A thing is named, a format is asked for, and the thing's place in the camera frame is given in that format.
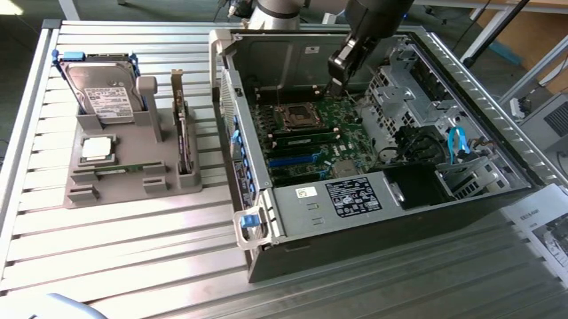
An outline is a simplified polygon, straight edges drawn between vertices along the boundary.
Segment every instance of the sticker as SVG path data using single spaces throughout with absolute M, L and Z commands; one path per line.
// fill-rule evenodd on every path
M 329 183 L 327 187 L 340 217 L 356 216 L 383 209 L 367 177 Z
M 316 54 L 316 53 L 320 53 L 320 47 L 307 47 L 307 48 L 305 48 L 305 53 L 307 53 L 307 54 Z
M 316 191 L 316 187 L 307 187 L 296 189 L 296 195 L 299 198 L 317 196 L 319 192 Z
M 125 88 L 86 88 L 88 98 L 100 118 L 133 116 L 133 106 Z

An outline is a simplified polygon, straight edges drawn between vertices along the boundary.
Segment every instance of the white paper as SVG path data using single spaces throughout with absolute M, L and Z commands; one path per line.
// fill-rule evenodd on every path
M 551 268 L 568 284 L 568 195 L 558 185 L 504 208 Z
M 86 88 L 88 98 L 100 118 L 133 116 L 133 106 L 125 88 Z

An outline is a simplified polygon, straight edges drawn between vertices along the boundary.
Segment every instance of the blue pcie slot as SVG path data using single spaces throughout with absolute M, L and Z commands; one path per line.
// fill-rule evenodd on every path
M 296 158 L 276 158 L 269 161 L 269 167 L 276 168 L 287 165 L 316 163 L 316 158 L 312 155 L 297 156 Z

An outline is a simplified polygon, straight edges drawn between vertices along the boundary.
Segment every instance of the circuit board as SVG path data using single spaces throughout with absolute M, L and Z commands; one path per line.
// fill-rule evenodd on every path
M 349 98 L 325 97 L 253 110 L 277 187 L 368 172 L 378 156 L 355 106 Z

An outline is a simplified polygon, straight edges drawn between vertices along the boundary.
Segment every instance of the hard disk drive label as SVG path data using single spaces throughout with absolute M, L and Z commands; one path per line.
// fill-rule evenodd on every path
M 133 116 L 133 106 L 125 88 L 86 88 L 88 98 L 100 118 Z
M 327 188 L 340 217 L 356 216 L 383 209 L 367 177 L 329 183 Z

